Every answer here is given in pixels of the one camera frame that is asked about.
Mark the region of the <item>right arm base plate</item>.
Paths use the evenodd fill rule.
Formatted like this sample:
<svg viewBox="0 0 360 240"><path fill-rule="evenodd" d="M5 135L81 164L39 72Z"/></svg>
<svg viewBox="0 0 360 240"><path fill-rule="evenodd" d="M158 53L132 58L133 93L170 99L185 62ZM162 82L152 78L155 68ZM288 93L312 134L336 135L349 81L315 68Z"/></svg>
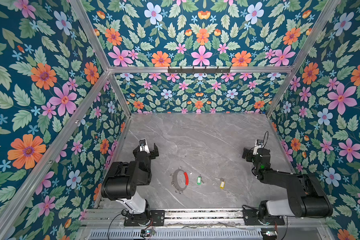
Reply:
<svg viewBox="0 0 360 240"><path fill-rule="evenodd" d="M286 224L282 216L266 216L253 209L243 209L242 213L246 226L284 226Z"/></svg>

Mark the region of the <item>yellow tagged key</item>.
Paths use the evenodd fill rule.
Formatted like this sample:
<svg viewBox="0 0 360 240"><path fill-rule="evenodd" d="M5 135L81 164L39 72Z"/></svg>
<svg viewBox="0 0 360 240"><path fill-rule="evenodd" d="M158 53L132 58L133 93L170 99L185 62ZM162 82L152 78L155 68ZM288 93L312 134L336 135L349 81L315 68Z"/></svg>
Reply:
<svg viewBox="0 0 360 240"><path fill-rule="evenodd" d="M220 189L223 190L226 184L225 179L224 178L216 178L216 179L220 181Z"/></svg>

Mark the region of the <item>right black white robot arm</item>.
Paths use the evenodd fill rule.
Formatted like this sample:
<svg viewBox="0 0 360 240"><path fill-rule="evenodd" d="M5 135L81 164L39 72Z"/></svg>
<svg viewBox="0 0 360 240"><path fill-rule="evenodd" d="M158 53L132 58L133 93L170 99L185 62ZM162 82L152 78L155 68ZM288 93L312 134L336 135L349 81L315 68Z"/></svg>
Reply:
<svg viewBox="0 0 360 240"><path fill-rule="evenodd" d="M272 169L271 151L262 145L244 148L242 158L253 164L251 172L262 184L287 191L286 199L261 201L257 211L261 223L266 224L279 217L321 219L333 214L333 206L315 176Z"/></svg>

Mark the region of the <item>metal keyring with red handle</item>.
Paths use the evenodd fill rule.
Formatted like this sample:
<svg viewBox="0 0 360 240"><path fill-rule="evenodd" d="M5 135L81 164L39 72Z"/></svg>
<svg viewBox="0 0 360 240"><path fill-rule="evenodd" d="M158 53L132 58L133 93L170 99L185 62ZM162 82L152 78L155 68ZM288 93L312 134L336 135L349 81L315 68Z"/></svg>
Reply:
<svg viewBox="0 0 360 240"><path fill-rule="evenodd" d="M189 174L179 166L172 174L170 174L170 177L172 179L171 185L175 188L175 192L180 195L183 194L189 186Z"/></svg>

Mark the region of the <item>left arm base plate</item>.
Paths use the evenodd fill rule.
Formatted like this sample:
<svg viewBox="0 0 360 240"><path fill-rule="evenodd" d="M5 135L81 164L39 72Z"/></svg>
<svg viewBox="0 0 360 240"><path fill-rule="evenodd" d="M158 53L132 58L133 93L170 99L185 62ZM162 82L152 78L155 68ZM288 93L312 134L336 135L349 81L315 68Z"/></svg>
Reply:
<svg viewBox="0 0 360 240"><path fill-rule="evenodd" d="M164 210L148 210L142 214L125 214L125 227L162 227L165 221Z"/></svg>

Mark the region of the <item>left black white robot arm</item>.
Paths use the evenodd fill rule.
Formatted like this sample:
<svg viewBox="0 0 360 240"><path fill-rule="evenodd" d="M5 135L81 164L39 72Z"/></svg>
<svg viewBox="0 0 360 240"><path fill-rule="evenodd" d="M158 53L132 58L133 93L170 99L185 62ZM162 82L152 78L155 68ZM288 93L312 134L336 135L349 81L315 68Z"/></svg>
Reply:
<svg viewBox="0 0 360 240"><path fill-rule="evenodd" d="M151 221L151 210L146 199L137 192L138 186L148 186L152 180L152 160L159 156L156 144L151 150L145 139L133 150L135 159L130 162L114 162L110 165L101 186L101 196L116 201L125 208L126 220L140 226Z"/></svg>

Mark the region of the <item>green tagged key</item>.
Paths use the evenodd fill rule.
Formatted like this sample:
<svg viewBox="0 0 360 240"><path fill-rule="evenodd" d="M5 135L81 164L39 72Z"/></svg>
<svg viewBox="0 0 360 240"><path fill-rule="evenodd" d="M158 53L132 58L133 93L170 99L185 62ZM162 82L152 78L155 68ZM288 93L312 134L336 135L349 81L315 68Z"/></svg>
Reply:
<svg viewBox="0 0 360 240"><path fill-rule="evenodd" d="M197 185L199 186L199 185L201 185L201 184L204 184L204 181L203 181L203 179L202 179L202 176L198 176L198 177L197 177Z"/></svg>

